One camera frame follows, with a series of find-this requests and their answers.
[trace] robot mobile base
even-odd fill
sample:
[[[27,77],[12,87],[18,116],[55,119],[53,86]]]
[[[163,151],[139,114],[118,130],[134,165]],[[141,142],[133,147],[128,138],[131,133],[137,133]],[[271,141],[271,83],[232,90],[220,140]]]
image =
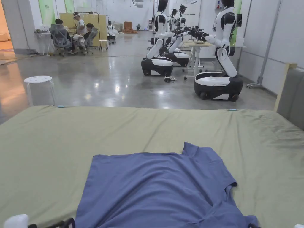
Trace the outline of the robot mobile base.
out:
[[[195,77],[194,91],[202,100],[237,101],[243,88],[240,75],[234,78],[221,72],[204,72]]]
[[[153,57],[152,59],[144,58],[141,61],[141,68],[145,76],[170,76],[173,70],[173,62],[165,57]]]
[[[173,65],[175,67],[177,66],[186,67],[189,62],[189,55],[187,55],[184,52],[173,52],[173,53],[164,52],[163,56],[172,60],[173,64],[177,63],[177,65]]]

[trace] white shirt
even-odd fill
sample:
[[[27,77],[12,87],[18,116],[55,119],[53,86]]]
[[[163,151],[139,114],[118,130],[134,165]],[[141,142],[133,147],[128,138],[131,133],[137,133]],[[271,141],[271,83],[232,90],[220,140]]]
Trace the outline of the white shirt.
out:
[[[77,25],[76,31],[77,31],[77,33],[80,34],[80,35],[84,35],[84,34],[87,33],[87,27],[85,26],[85,22],[84,22],[82,19],[80,19],[80,20],[78,21],[78,25]]]

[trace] robot shoulder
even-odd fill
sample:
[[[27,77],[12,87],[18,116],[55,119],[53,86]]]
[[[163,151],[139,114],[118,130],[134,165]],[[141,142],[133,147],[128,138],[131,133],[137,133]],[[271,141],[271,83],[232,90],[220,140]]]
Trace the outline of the robot shoulder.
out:
[[[166,23],[166,18],[161,14],[157,16],[159,23]]]
[[[224,15],[224,25],[234,24],[236,21],[236,15],[234,13],[226,13]]]

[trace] office chair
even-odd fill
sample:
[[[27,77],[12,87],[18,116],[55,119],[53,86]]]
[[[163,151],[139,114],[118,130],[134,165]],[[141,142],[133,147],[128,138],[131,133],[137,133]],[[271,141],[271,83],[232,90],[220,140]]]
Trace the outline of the office chair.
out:
[[[64,56],[65,50],[72,47],[72,42],[67,38],[66,29],[62,24],[52,24],[49,31],[53,37],[53,44],[55,48],[58,50],[59,54]]]
[[[87,49],[87,53],[91,52],[93,54],[91,47],[93,46],[93,39],[95,38],[97,33],[97,28],[93,27],[89,37],[85,40],[85,47]]]

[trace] white stool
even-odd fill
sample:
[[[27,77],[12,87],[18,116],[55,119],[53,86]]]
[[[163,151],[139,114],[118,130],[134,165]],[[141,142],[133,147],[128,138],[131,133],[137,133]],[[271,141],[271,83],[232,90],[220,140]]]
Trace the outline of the white stool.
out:
[[[103,52],[103,42],[107,42],[107,46],[108,46],[108,40],[99,40],[99,43],[101,42],[101,50]]]
[[[34,84],[34,83],[42,83],[42,82],[50,82],[50,88],[51,88],[51,93],[52,93],[52,98],[53,98],[53,102],[55,105],[55,93],[54,93],[54,83],[51,81],[53,78],[50,76],[34,76],[34,77],[30,77],[30,78],[26,78],[24,80],[25,83],[27,83],[26,85],[26,90],[27,90],[27,96],[29,99],[29,105],[33,106],[33,98],[32,98],[32,93],[31,93],[31,88],[30,88],[30,84]]]

